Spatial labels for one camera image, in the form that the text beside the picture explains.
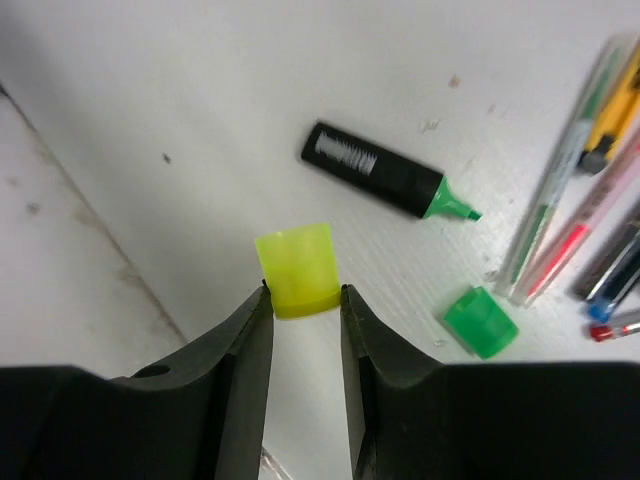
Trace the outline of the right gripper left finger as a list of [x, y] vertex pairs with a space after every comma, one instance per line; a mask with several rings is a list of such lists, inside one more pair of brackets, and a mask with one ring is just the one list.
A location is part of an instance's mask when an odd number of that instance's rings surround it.
[[258, 288], [226, 320], [130, 377], [1, 372], [5, 479], [255, 479], [274, 321]]

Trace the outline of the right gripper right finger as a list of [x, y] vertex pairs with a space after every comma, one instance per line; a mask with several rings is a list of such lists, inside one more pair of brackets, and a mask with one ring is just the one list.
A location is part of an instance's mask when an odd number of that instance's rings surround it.
[[443, 364], [351, 285], [340, 317], [353, 478], [638, 477], [637, 364]]

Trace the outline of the yellow highlighter cap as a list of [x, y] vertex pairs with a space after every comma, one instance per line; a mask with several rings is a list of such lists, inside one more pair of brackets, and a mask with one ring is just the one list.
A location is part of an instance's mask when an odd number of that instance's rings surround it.
[[255, 239], [255, 246], [278, 319], [339, 306], [341, 281], [328, 223], [266, 234]]

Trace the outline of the black green highlighter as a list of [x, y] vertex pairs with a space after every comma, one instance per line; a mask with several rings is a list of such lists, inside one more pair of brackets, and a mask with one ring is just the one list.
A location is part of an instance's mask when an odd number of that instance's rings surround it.
[[482, 217], [456, 197], [441, 171], [324, 122], [311, 129], [301, 159], [417, 219]]

